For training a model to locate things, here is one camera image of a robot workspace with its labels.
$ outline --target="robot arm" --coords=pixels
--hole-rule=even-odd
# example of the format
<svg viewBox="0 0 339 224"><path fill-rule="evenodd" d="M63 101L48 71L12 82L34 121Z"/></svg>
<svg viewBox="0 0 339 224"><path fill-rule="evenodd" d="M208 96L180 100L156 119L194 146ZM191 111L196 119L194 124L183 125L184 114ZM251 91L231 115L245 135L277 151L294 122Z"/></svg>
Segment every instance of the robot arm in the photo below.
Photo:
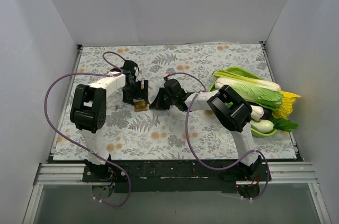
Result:
<svg viewBox="0 0 339 224"><path fill-rule="evenodd" d="M255 148L249 123L252 108L230 86L226 85L208 93L186 93L177 80L167 80L167 78L165 80L164 87L160 88L156 99L149 106L150 109L167 110L171 105L175 105L179 110L187 111L197 94L198 97L191 106L191 111L212 110L221 124L231 132L238 158ZM252 173L262 161L258 153L251 153L241 162L249 167L249 172Z"/></svg>
<svg viewBox="0 0 339 224"><path fill-rule="evenodd" d="M70 112L70 120L80 130L86 146L105 159L109 158L102 135L105 131L103 127L106 121L107 97L122 89L123 102L132 105L139 101L148 103L148 81L137 80L138 65L133 61L125 60L121 69L123 71L121 75L117 76L120 71L112 69L109 72L110 77L102 78L89 85L77 85ZM93 155L90 155L88 161L91 163L89 165L105 164Z"/></svg>

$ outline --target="table surface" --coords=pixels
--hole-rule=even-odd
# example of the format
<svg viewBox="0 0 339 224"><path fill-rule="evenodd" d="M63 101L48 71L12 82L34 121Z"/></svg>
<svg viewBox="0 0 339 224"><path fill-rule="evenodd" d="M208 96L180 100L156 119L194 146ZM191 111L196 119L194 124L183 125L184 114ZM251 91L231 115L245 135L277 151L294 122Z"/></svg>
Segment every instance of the table surface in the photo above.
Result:
<svg viewBox="0 0 339 224"><path fill-rule="evenodd" d="M78 64L78 72L106 74L111 66L102 59L105 51L115 51L135 61L144 79L149 80L149 101L152 102L163 86L163 77L175 71L190 73L210 87L215 70L237 66L266 80L272 80L260 44L184 44L170 46L85 47ZM112 55L109 60L122 66L121 58ZM186 91L201 90L194 79L176 75ZM76 76L66 107L61 131L84 144L84 140L69 120L74 90L78 84L97 81L95 76ZM107 99L104 140L112 159L194 159L185 136L185 112L175 106L167 111L134 112L134 107L122 102L117 91ZM189 119L190 139L195 152L202 159L236 159L233 138L211 111L195 111ZM270 159L296 158L290 135L278 131L270 137L254 137L257 149ZM57 140L54 160L82 160L88 153L63 137Z"/></svg>

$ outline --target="small yellow object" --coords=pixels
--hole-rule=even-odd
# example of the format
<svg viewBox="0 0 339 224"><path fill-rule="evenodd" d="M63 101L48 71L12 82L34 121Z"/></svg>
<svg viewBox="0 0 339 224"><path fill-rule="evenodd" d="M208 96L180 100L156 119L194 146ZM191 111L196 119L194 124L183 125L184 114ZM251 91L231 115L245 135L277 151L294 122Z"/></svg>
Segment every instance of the small yellow object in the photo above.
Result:
<svg viewBox="0 0 339 224"><path fill-rule="evenodd" d="M297 98L300 98L301 96L285 91L279 92L283 95L281 105L277 111L272 112L272 115L274 118L286 118L292 113L293 104L296 102Z"/></svg>
<svg viewBox="0 0 339 224"><path fill-rule="evenodd" d="M141 111L147 111L148 105L146 101L138 101L134 103L134 111L135 112L141 112Z"/></svg>

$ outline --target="yellow flower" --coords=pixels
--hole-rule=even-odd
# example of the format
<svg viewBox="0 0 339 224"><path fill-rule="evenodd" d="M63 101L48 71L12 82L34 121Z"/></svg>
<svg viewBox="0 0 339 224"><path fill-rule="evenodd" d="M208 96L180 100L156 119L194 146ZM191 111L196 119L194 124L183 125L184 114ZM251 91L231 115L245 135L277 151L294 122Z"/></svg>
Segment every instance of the yellow flower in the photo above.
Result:
<svg viewBox="0 0 339 224"><path fill-rule="evenodd" d="M281 101L281 105L277 111L273 111L272 115L274 118L286 118L293 111L293 104L296 102L297 98L301 96L294 93L279 91L283 97Z"/></svg>

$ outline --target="white backdrop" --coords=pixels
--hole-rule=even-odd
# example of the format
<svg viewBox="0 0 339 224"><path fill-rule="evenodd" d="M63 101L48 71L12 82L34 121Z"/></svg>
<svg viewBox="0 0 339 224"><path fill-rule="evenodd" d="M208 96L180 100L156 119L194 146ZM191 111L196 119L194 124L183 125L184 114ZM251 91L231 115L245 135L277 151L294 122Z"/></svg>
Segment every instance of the white backdrop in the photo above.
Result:
<svg viewBox="0 0 339 224"><path fill-rule="evenodd" d="M77 44L266 40L287 0L53 0Z"/></svg>
<svg viewBox="0 0 339 224"><path fill-rule="evenodd" d="M288 0L267 41L275 78L302 95L291 118L333 223L339 223L339 0Z"/></svg>
<svg viewBox="0 0 339 224"><path fill-rule="evenodd" d="M76 45L51 0L0 0L0 223L21 223L53 131L43 113L49 85L72 69ZM59 118L67 81L51 93Z"/></svg>

